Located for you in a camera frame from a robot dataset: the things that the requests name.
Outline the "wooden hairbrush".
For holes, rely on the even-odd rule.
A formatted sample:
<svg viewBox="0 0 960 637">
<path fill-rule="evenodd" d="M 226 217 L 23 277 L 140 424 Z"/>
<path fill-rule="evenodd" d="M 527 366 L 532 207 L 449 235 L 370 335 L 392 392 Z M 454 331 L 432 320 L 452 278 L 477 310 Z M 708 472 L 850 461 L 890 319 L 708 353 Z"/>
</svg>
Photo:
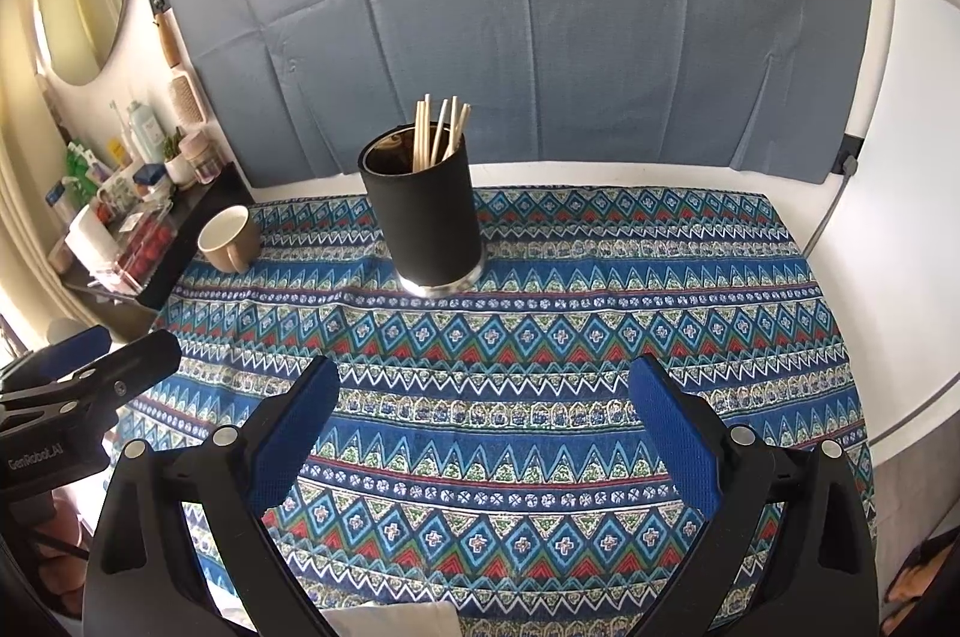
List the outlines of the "wooden hairbrush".
<svg viewBox="0 0 960 637">
<path fill-rule="evenodd" d="M 181 50 L 179 50 L 174 27 L 172 27 L 171 13 L 160 11 L 153 17 L 153 21 L 155 21 L 156 31 L 158 31 L 164 61 L 171 71 L 167 92 L 169 92 L 169 99 L 171 99 L 179 123 L 184 128 L 203 125 L 205 115 L 203 115 L 202 107 L 200 107 L 199 98 L 195 94 L 190 74 L 182 65 Z"/>
</svg>

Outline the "beige ceramic mug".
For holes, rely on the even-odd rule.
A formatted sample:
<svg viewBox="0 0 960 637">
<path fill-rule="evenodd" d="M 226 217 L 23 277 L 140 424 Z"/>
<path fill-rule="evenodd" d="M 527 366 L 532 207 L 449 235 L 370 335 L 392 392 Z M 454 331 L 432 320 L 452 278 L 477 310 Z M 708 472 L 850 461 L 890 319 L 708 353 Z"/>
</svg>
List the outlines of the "beige ceramic mug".
<svg viewBox="0 0 960 637">
<path fill-rule="evenodd" d="M 228 274 L 242 274 L 260 255 L 260 229 L 247 206 L 229 206 L 206 222 L 197 249 L 210 265 Z"/>
</svg>

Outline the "clear box of strawberries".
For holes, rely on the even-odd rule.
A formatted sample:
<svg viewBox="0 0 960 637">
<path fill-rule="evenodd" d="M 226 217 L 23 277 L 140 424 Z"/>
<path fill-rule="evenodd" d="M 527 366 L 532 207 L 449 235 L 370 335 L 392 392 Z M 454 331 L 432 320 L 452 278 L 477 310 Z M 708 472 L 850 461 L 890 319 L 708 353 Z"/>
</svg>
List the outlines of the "clear box of strawberries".
<svg viewBox="0 0 960 637">
<path fill-rule="evenodd" d="M 161 211 L 143 213 L 135 226 L 122 234 L 121 256 L 114 263 L 114 271 L 130 294 L 139 294 L 146 288 L 176 235 L 176 227 Z"/>
</svg>

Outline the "dark blue small box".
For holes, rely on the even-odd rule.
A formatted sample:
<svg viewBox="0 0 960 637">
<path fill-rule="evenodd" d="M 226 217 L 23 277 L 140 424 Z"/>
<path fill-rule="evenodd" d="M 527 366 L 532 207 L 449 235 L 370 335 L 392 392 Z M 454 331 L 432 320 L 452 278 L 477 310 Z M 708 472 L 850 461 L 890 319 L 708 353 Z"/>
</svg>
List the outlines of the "dark blue small box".
<svg viewBox="0 0 960 637">
<path fill-rule="evenodd" d="M 139 187 L 158 187 L 166 180 L 169 180 L 169 177 L 163 164 L 145 164 L 133 174 L 133 182 Z"/>
</svg>

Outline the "black utensil holder cup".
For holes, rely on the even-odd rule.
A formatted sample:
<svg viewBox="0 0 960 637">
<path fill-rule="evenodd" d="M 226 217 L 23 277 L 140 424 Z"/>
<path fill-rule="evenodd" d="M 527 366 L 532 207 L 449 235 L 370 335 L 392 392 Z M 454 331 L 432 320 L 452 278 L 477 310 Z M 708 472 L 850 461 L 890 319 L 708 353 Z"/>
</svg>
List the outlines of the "black utensil holder cup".
<svg viewBox="0 0 960 637">
<path fill-rule="evenodd" d="M 415 128 L 397 127 L 359 153 L 363 180 L 400 286 L 423 299 L 465 291 L 485 268 L 466 146 L 413 171 Z"/>
</svg>

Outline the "black side shelf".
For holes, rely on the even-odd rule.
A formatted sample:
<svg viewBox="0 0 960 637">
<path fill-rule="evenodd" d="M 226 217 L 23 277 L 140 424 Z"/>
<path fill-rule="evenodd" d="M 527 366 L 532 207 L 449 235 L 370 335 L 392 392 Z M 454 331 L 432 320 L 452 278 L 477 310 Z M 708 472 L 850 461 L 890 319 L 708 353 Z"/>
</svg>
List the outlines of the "black side shelf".
<svg viewBox="0 0 960 637">
<path fill-rule="evenodd" d="M 228 162 L 212 183 L 195 183 L 187 192 L 174 195 L 171 213 L 167 216 L 171 238 L 158 253 L 160 261 L 149 270 L 146 284 L 137 294 L 105 288 L 82 265 L 70 268 L 60 283 L 65 289 L 89 295 L 98 302 L 110 300 L 114 304 L 137 305 L 156 312 L 166 304 L 172 288 L 197 255 L 197 238 L 206 222 L 229 206 L 251 203 L 251 192 L 247 190 L 238 167 L 235 162 Z"/>
</svg>

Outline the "pink lidded glass jar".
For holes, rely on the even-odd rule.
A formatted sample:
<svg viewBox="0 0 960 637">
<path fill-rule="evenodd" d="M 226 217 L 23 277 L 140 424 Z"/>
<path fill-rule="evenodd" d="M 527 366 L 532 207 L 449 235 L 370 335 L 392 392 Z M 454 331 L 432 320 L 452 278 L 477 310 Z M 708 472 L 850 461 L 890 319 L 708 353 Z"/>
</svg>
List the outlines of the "pink lidded glass jar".
<svg viewBox="0 0 960 637">
<path fill-rule="evenodd" d="M 217 180 L 223 171 L 223 160 L 217 144 L 203 130 L 186 134 L 179 141 L 179 151 L 194 169 L 195 177 L 202 185 Z"/>
</svg>

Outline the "white foam board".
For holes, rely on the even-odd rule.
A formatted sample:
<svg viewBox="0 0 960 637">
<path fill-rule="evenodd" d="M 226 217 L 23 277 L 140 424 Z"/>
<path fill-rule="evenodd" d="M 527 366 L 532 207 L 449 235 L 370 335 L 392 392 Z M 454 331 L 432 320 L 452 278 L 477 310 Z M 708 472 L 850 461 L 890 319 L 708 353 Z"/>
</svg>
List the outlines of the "white foam board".
<svg viewBox="0 0 960 637">
<path fill-rule="evenodd" d="M 958 11 L 947 1 L 895 0 L 859 167 L 812 265 L 884 463 L 958 409 Z"/>
</svg>

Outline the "pale green lotion bottle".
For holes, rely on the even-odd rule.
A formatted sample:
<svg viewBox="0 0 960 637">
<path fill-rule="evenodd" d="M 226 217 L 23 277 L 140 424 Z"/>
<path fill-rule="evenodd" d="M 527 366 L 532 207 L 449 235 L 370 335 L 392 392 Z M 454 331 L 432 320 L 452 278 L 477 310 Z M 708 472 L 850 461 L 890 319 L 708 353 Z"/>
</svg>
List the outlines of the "pale green lotion bottle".
<svg viewBox="0 0 960 637">
<path fill-rule="evenodd" d="M 127 115 L 130 130 L 137 136 L 146 164 L 163 164 L 166 133 L 153 109 L 140 100 L 132 100 L 128 104 Z"/>
</svg>

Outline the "white pot with succulent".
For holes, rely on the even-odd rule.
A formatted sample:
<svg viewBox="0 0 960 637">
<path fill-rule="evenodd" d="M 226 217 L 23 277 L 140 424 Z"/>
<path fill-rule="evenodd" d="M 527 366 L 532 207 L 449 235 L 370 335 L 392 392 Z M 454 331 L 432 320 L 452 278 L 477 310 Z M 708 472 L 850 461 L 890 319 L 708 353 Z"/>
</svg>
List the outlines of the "white pot with succulent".
<svg viewBox="0 0 960 637">
<path fill-rule="evenodd" d="M 185 159 L 179 144 L 185 138 L 185 131 L 178 127 L 165 140 L 163 144 L 164 167 L 166 167 L 167 177 L 179 188 L 179 190 L 189 190 L 197 178 L 195 178 L 194 167 L 189 160 Z"/>
</svg>

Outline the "grey-blue backdrop cloth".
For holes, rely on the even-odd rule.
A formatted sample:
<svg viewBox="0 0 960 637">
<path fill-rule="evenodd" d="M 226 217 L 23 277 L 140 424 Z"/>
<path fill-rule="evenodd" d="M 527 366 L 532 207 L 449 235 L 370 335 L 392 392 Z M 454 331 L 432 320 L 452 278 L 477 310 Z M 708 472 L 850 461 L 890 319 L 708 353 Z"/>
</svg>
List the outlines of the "grey-blue backdrop cloth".
<svg viewBox="0 0 960 637">
<path fill-rule="evenodd" d="M 827 177 L 872 0 L 169 0 L 259 188 L 349 174 L 420 97 L 477 162 Z"/>
</svg>

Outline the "blue patterned tablecloth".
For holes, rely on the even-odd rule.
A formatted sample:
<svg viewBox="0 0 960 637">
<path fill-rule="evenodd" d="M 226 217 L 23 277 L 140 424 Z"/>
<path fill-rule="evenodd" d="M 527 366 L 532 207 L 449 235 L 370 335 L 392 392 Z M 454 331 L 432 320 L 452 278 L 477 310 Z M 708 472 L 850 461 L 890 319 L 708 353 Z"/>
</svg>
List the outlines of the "blue patterned tablecloth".
<svg viewBox="0 0 960 637">
<path fill-rule="evenodd" d="M 770 199 L 506 187 L 475 209 L 482 276 L 418 299 L 364 196 L 256 206 L 249 271 L 195 258 L 172 289 L 181 365 L 117 442 L 198 444 L 327 355 L 334 416 L 268 531 L 316 605 L 446 601 L 469 635 L 623 634 L 697 538 L 628 400 L 640 355 L 768 444 L 833 440 L 871 497 L 848 351 Z"/>
</svg>

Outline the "white paper towel roll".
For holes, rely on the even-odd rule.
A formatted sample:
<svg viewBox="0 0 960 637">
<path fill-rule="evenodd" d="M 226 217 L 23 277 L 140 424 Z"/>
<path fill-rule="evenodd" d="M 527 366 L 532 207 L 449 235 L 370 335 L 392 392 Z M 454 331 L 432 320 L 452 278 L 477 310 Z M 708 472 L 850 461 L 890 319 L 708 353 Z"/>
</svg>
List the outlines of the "white paper towel roll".
<svg viewBox="0 0 960 637">
<path fill-rule="evenodd" d="M 99 221 L 91 206 L 85 206 L 73 217 L 65 234 L 65 245 L 91 274 L 110 270 L 121 256 L 116 238 Z"/>
</svg>

